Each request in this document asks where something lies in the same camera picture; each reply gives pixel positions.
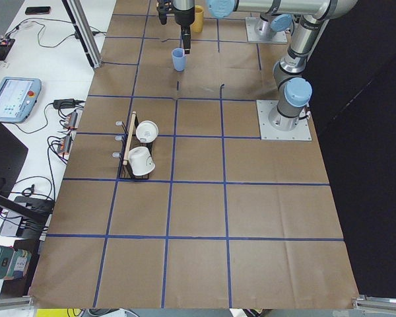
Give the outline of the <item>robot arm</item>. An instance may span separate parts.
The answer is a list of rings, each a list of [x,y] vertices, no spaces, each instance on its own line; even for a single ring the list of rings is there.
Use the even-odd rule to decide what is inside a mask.
[[[273,1],[270,13],[300,15],[287,53],[273,66],[279,102],[269,113],[271,125],[280,131],[293,130],[312,96],[311,84],[302,78],[307,58],[325,21],[348,13],[356,1]]]
[[[309,15],[317,22],[338,18],[348,13],[356,1],[207,1],[210,14],[225,18],[233,12]],[[181,38],[186,54],[191,51],[190,26],[195,20],[194,1],[157,1],[156,10],[160,23],[167,23],[167,15],[173,14],[181,27]]]

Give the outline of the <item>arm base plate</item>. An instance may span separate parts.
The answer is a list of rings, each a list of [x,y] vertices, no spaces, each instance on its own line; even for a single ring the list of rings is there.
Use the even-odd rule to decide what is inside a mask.
[[[256,100],[261,140],[311,141],[308,119],[302,110],[296,118],[286,118],[277,109],[278,100]]]
[[[245,19],[247,41],[249,43],[286,44],[285,30],[292,22],[291,15],[283,14],[269,17],[247,17]]]

